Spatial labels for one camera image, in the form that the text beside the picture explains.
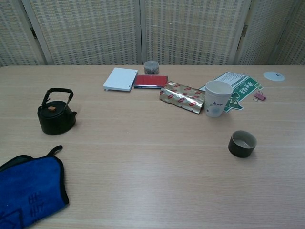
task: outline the white paper cup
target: white paper cup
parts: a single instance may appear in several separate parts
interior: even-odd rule
[[[209,81],[205,85],[204,111],[209,117],[221,116],[233,93],[233,87],[223,81]]]

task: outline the binder clip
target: binder clip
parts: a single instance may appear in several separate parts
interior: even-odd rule
[[[262,101],[266,99],[266,96],[264,96],[264,94],[261,91],[256,92],[254,94],[254,97]]]

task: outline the blue towel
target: blue towel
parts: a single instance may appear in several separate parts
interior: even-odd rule
[[[62,162],[55,153],[21,155],[0,167],[0,229],[21,229],[69,203]]]

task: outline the kettle lid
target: kettle lid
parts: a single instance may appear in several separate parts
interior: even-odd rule
[[[45,106],[41,106],[40,113],[44,118],[55,118],[63,113],[66,108],[66,103],[63,101],[52,101]]]

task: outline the table surface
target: table surface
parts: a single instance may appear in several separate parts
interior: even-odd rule
[[[139,69],[143,66],[129,65]],[[159,90],[104,91],[114,66],[0,68],[0,164],[26,154],[57,154],[70,204],[37,229],[304,229],[305,67],[163,65],[171,81],[194,88],[226,71],[260,82],[267,97],[209,118],[159,100]],[[263,77],[285,75],[284,82]],[[37,108],[51,87],[70,88],[77,123],[42,132]],[[66,101],[53,93],[51,99]],[[227,149],[246,130],[257,138],[249,158]]]

